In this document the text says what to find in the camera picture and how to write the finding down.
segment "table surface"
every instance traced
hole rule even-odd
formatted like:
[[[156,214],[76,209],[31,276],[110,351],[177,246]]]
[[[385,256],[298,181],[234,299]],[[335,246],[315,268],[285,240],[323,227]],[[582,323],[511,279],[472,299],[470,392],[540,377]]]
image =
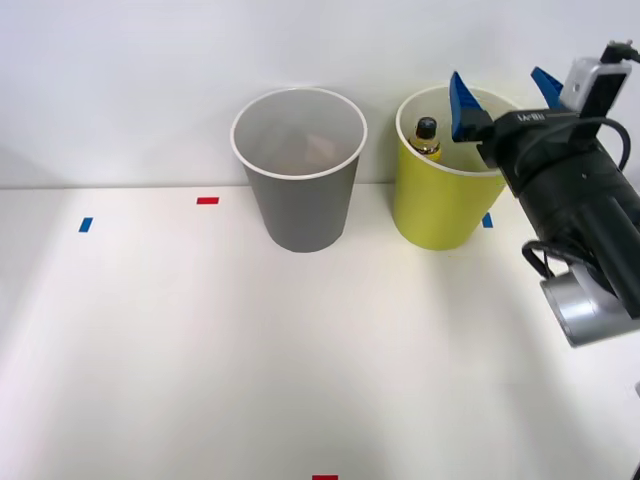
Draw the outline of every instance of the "table surface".
[[[391,194],[295,254],[245,187],[1,191],[0,479],[630,478],[640,334],[567,344],[508,193],[449,252]]]

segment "white wall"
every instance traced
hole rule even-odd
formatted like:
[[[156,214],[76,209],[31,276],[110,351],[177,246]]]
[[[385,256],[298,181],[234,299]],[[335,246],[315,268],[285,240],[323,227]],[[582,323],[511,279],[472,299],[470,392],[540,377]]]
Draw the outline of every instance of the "white wall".
[[[388,180],[395,109],[454,68],[538,105],[534,65],[564,79],[572,58],[598,55],[610,38],[640,42],[637,1],[588,3],[5,0],[0,186],[245,183],[230,123],[283,85],[354,100],[370,126],[359,181]],[[636,70],[612,117],[638,142]],[[640,179],[640,157],[630,163]]]

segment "black bottle cap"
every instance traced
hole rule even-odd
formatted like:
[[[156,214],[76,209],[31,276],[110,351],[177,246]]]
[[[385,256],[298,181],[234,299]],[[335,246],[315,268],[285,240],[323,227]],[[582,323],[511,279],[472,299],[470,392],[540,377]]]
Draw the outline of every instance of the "black bottle cap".
[[[436,129],[438,128],[438,122],[435,118],[422,117],[418,120],[418,126],[416,127],[416,136],[423,140],[431,140],[436,136]]]

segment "yellow cup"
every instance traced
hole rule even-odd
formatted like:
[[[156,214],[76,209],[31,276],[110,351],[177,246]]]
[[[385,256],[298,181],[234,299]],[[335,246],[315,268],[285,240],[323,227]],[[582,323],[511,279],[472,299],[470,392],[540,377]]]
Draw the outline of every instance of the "yellow cup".
[[[516,107],[493,93],[471,89],[492,118]],[[407,139],[421,117],[438,122],[442,156],[438,163],[418,154]],[[393,219],[411,243],[448,250],[465,243],[496,201],[505,181],[488,169],[476,145],[451,140],[449,89],[433,87],[409,97],[396,115],[398,171]]]

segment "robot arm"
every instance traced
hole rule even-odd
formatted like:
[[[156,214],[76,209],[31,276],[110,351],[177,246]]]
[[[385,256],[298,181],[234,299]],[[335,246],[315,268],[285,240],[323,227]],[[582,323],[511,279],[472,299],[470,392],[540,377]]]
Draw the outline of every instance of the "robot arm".
[[[522,253],[574,345],[640,329],[640,197],[622,174],[631,148],[625,128],[606,118],[640,61],[630,43],[610,43],[600,59],[576,61],[564,87],[536,68],[548,109],[508,112],[495,121],[457,73],[451,79],[452,137],[480,142],[499,168],[539,240]],[[616,165],[596,139],[601,125],[623,140]],[[544,261],[536,252],[541,252]],[[556,276],[547,257],[569,271]]]

